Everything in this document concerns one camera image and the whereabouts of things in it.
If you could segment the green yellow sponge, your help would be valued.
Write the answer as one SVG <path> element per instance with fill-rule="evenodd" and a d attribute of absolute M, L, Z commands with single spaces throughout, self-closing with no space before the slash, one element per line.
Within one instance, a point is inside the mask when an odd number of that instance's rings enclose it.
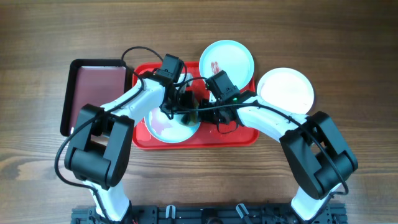
<path fill-rule="evenodd" d="M 188 109 L 197 109 L 199 106 L 199 102 L 195 98 L 194 92 L 186 91 L 185 93 L 182 93 L 180 97 L 180 105 Z M 185 113 L 181 118 L 181 122 L 186 126 L 196 125 L 198 123 L 197 112 Z"/>

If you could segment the light blue plate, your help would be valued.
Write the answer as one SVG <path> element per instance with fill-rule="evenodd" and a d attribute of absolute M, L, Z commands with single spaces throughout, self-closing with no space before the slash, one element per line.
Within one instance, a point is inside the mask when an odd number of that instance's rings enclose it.
<path fill-rule="evenodd" d="M 144 118 L 147 130 L 156 139 L 166 143 L 180 143 L 191 138 L 199 129 L 201 122 L 194 126 L 182 124 L 183 115 L 177 115 L 174 119 L 168 119 L 160 108 L 155 108 Z"/>
<path fill-rule="evenodd" d="M 253 77 L 254 59 L 243 44 L 234 40 L 219 40 L 203 51 L 198 68 L 200 75 L 206 78 L 223 70 L 242 90 Z"/>

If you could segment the white plate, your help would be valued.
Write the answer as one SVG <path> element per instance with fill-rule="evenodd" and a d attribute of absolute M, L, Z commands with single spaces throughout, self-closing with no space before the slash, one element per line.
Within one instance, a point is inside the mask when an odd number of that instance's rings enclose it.
<path fill-rule="evenodd" d="M 265 73 L 257 84 L 256 92 L 266 102 L 297 114 L 307 114 L 315 101 L 315 92 L 309 79 L 287 67 Z"/>

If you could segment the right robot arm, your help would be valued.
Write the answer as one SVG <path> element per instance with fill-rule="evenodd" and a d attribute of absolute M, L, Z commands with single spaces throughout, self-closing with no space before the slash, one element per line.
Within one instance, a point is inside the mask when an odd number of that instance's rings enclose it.
<path fill-rule="evenodd" d="M 280 143 L 299 185 L 290 206 L 300 221 L 313 221 L 331 198 L 348 194 L 358 160 L 328 114 L 288 112 L 251 91 L 227 102 L 204 101 L 199 110 L 204 121 L 234 121 Z"/>

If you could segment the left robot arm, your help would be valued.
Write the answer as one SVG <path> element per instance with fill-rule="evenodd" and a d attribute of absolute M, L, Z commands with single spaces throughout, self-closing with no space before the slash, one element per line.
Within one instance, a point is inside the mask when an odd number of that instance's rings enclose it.
<path fill-rule="evenodd" d="M 191 80 L 140 78 L 122 96 L 103 106 L 87 104 L 80 110 L 74 131 L 60 146 L 64 166 L 79 180 L 74 187 L 88 189 L 95 201 L 72 223 L 134 223 L 131 201 L 122 177 L 131 152 L 134 127 L 150 111 L 170 103 L 175 106 L 182 88 Z"/>

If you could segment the red serving tray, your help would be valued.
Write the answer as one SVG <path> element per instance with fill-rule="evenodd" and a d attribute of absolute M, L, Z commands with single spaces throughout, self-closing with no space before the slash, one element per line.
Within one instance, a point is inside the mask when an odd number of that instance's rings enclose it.
<path fill-rule="evenodd" d="M 188 73 L 192 77 L 200 77 L 198 68 L 199 62 L 186 62 Z M 160 67 L 160 63 L 144 63 L 139 65 L 135 72 L 142 74 Z M 210 97 L 210 92 L 206 91 L 203 80 L 195 80 L 188 90 L 193 90 L 198 101 Z M 236 123 L 220 125 L 220 131 L 226 133 L 236 128 Z M 252 128 L 237 127 L 233 132 L 219 133 L 215 124 L 202 123 L 196 133 L 186 141 L 179 143 L 166 143 L 156 139 L 146 128 L 145 121 L 140 121 L 134 128 L 132 142 L 142 150 L 169 150 L 169 149 L 189 149 L 189 148 L 209 148 L 209 147 L 238 147 L 249 146 L 256 142 L 259 131 Z"/>

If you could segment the black water tray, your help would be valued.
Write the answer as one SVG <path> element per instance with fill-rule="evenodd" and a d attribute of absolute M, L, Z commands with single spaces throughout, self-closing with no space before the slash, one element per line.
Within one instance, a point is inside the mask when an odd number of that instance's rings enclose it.
<path fill-rule="evenodd" d="M 86 104 L 101 106 L 132 88 L 132 72 L 121 59 L 75 59 L 70 64 L 60 123 L 62 136 L 76 126 Z"/>

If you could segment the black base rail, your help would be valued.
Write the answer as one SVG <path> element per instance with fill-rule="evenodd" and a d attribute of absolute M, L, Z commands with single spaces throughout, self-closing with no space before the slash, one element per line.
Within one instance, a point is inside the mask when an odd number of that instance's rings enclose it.
<path fill-rule="evenodd" d="M 289 203 L 217 207 L 130 206 L 126 221 L 114 223 L 329 223 L 347 224 L 345 204 L 330 203 L 315 218 L 303 221 Z M 95 207 L 75 208 L 70 223 L 106 223 Z"/>

